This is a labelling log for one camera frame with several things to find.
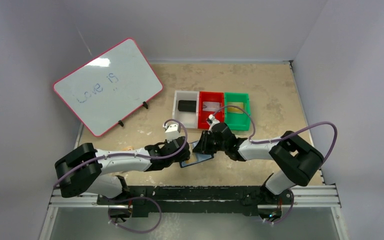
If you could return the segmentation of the green plastic bin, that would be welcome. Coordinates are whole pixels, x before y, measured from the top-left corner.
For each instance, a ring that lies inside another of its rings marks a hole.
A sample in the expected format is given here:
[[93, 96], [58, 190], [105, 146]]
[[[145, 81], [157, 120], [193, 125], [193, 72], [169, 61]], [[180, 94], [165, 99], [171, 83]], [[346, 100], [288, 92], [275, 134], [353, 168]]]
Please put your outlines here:
[[[250, 99], [247, 93], [225, 92], [224, 102], [225, 106], [237, 106], [251, 115]], [[249, 130], [251, 121], [243, 111], [235, 107], [226, 107], [224, 113], [224, 122], [229, 126], [231, 130]]]

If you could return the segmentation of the blue leather card holder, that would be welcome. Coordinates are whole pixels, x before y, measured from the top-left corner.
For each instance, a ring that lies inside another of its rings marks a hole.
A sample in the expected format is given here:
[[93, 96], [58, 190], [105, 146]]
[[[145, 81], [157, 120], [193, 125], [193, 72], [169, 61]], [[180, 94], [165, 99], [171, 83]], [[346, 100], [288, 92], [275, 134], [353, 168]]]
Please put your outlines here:
[[197, 159], [198, 162], [195, 164], [188, 164], [188, 160], [182, 161], [179, 163], [180, 168], [186, 168], [189, 166], [197, 165], [199, 163], [211, 160], [214, 158], [214, 154], [204, 154], [202, 153], [203, 147], [202, 143], [199, 143], [199, 141], [189, 142], [189, 150], [190, 150], [190, 156], [189, 159]]

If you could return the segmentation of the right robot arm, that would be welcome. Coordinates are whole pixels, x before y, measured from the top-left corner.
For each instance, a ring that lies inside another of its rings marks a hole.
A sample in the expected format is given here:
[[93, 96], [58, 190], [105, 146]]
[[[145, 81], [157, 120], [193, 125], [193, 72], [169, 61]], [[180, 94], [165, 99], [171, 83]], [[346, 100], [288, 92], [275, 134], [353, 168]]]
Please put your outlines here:
[[231, 160], [273, 160], [279, 171], [270, 175], [260, 187], [260, 196], [268, 204], [274, 203], [285, 190], [308, 185], [324, 162], [323, 155], [293, 131], [280, 138], [261, 140], [237, 137], [226, 123], [217, 123], [202, 132], [195, 142], [193, 153], [213, 156], [224, 152]]

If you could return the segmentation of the white plastic bin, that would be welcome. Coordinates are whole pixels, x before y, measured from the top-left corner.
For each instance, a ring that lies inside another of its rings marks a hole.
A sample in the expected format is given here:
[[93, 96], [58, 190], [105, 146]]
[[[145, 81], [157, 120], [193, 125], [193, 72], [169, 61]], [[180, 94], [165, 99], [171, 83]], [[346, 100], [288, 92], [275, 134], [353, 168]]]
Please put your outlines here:
[[176, 90], [174, 92], [172, 118], [186, 128], [197, 129], [199, 120], [199, 91]]

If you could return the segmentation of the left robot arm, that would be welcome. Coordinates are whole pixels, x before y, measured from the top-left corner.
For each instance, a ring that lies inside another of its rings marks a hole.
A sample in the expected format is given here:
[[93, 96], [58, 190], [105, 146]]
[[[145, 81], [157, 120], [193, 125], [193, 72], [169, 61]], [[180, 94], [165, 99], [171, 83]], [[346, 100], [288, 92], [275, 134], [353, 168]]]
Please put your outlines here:
[[56, 161], [53, 187], [64, 198], [94, 193], [122, 205], [129, 199], [128, 186], [123, 177], [113, 177], [113, 173], [161, 171], [189, 158], [185, 136], [127, 151], [96, 149], [87, 142]]

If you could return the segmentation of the red plastic bin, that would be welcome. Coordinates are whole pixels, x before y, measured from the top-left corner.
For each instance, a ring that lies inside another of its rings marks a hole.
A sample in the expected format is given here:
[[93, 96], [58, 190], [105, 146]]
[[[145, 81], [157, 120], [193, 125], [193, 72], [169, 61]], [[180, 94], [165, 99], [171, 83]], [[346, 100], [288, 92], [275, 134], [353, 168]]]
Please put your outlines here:
[[209, 117], [209, 115], [214, 114], [215, 112], [208, 112], [202, 110], [203, 102], [219, 102], [221, 103], [221, 107], [225, 105], [225, 95], [223, 92], [213, 92], [213, 91], [200, 91], [199, 92], [199, 99], [197, 103], [197, 109], [198, 109], [198, 122], [197, 122], [197, 128], [208, 130], [209, 125], [206, 122], [206, 119]]

